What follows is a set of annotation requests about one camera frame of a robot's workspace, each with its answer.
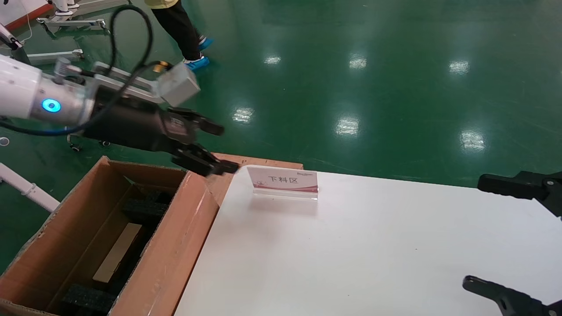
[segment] robotic arm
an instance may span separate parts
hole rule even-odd
[[[61,58],[55,66],[55,75],[50,76],[0,55],[0,116],[67,126],[83,124],[104,109],[123,87],[120,80],[129,77],[119,69],[113,69],[108,76],[97,74],[107,68],[96,63],[91,73]],[[85,80],[81,77],[85,73],[93,77]],[[138,78],[81,135],[146,151],[168,152],[172,162],[203,176],[234,173],[238,164],[218,160],[196,143],[198,129],[219,136],[224,128],[196,112],[175,107],[199,90],[193,73],[183,64],[174,66],[155,81]],[[158,105],[163,102],[172,107],[163,110]]]

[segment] green epoxy floor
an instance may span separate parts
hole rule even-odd
[[[560,171],[558,0],[183,3],[216,40],[205,51],[212,64],[197,74],[202,91],[185,104],[225,125],[222,137],[201,135],[212,151],[467,187],[483,173]],[[118,66],[130,70],[146,36],[133,13],[123,15]],[[180,61],[153,21],[151,59]],[[53,40],[38,25],[33,34],[28,53],[81,48],[81,66],[109,60],[103,35]],[[1,136],[11,143],[0,147],[0,162],[61,200],[101,155],[172,166],[167,154],[95,141],[82,140],[76,154],[62,137]],[[0,186],[0,270],[47,215]]]

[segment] metal bracket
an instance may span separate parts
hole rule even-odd
[[[61,57],[67,58],[70,61],[82,60],[84,59],[84,52],[82,51],[82,49],[75,49],[73,51],[67,52],[28,55],[29,61],[32,65],[52,64]]]
[[[40,17],[37,18],[39,22],[46,31],[53,31],[50,28],[60,28],[63,26],[96,26],[102,30],[106,30],[106,23],[104,19],[96,20],[73,20],[78,16],[87,15],[93,12],[106,10],[109,8],[114,8],[117,6],[122,6],[125,4],[130,4],[129,0],[94,0],[89,2],[80,2],[79,8],[70,9],[72,15],[68,16],[54,16],[54,17]]]

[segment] white table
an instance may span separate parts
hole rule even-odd
[[[319,199],[234,176],[175,316],[500,316],[471,274],[562,299],[562,223],[537,201],[318,173]]]

